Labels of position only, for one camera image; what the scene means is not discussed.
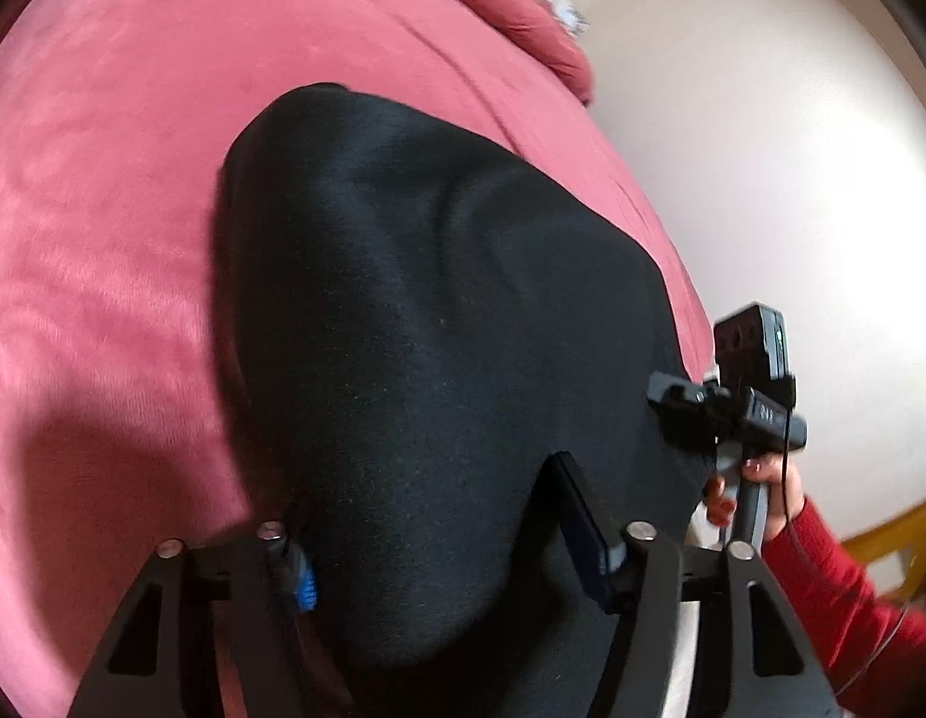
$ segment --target pink blanket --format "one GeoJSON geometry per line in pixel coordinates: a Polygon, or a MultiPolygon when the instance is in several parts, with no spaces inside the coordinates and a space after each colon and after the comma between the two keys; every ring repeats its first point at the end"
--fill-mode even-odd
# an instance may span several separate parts
{"type": "Polygon", "coordinates": [[[157,541],[273,510],[216,393],[211,213],[232,139],[318,81],[560,181],[656,259],[687,369],[708,364],[699,299],[626,167],[460,1],[35,0],[0,48],[0,684],[24,718],[66,713],[157,541]]]}

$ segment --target silver bolt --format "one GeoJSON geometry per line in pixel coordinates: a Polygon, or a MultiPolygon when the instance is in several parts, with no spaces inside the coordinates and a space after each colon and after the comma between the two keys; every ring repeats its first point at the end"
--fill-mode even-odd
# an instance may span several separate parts
{"type": "Polygon", "coordinates": [[[648,541],[656,539],[656,527],[647,524],[645,521],[633,521],[626,527],[626,532],[632,539],[638,540],[640,543],[648,543],[648,541]]]}
{"type": "Polygon", "coordinates": [[[756,549],[742,540],[733,540],[729,543],[729,553],[740,561],[750,561],[756,555],[756,549]]]}
{"type": "Polygon", "coordinates": [[[157,546],[157,554],[161,559],[173,559],[184,553],[184,543],[177,539],[164,540],[157,546]]]}
{"type": "Polygon", "coordinates": [[[257,537],[261,540],[279,540],[284,535],[284,525],[280,521],[265,521],[257,527],[257,537]]]}

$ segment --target black cover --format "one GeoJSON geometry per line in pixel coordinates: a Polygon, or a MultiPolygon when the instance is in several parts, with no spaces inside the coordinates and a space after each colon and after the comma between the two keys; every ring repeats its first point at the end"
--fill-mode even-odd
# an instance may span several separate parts
{"type": "Polygon", "coordinates": [[[711,469],[646,403],[685,375],[650,256],[495,143],[332,85],[246,128],[225,196],[246,390],[361,712],[585,715],[614,620],[531,499],[543,460],[677,538],[711,469]]]}

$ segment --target white wall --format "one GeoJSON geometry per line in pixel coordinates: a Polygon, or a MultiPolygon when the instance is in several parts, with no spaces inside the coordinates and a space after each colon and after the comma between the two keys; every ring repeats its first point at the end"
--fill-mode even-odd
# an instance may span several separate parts
{"type": "Polygon", "coordinates": [[[838,0],[575,1],[592,114],[710,317],[785,314],[833,528],[925,498],[926,112],[905,77],[838,0]]]}

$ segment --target cable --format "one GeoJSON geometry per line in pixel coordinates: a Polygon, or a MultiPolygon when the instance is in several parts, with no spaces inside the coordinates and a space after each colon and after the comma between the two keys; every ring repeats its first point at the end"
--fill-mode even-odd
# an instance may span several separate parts
{"type": "MultiPolygon", "coordinates": [[[[792,410],[787,409],[785,411],[785,435],[782,439],[782,510],[785,511],[785,529],[788,531],[788,536],[790,536],[792,539],[792,544],[795,545],[795,549],[798,550],[799,557],[806,563],[810,570],[816,573],[816,575],[821,580],[825,580],[825,577],[822,575],[819,568],[816,567],[811,559],[809,559],[809,554],[806,553],[802,543],[799,541],[798,535],[791,527],[792,520],[790,517],[790,512],[788,512],[788,429],[790,428],[791,419],[792,410]]],[[[850,591],[842,592],[842,594],[840,594],[840,598],[851,597],[852,594],[853,592],[850,591]]],[[[859,594],[859,592],[854,592],[854,598],[860,599],[861,594],[859,594]]],[[[905,600],[905,603],[902,605],[900,613],[898,614],[898,620],[895,622],[895,625],[889,630],[887,635],[882,638],[881,642],[878,643],[878,647],[873,650],[871,656],[862,662],[861,667],[858,667],[858,669],[852,673],[852,676],[850,676],[844,683],[842,683],[841,686],[839,686],[838,689],[836,689],[836,697],[839,697],[845,693],[852,686],[852,684],[855,683],[855,681],[857,681],[865,673],[865,670],[871,667],[872,663],[879,656],[881,656],[885,648],[888,647],[888,644],[892,641],[893,638],[895,638],[895,634],[897,634],[898,629],[901,628],[902,622],[905,621],[905,616],[908,614],[911,603],[911,599],[905,600]]]]}

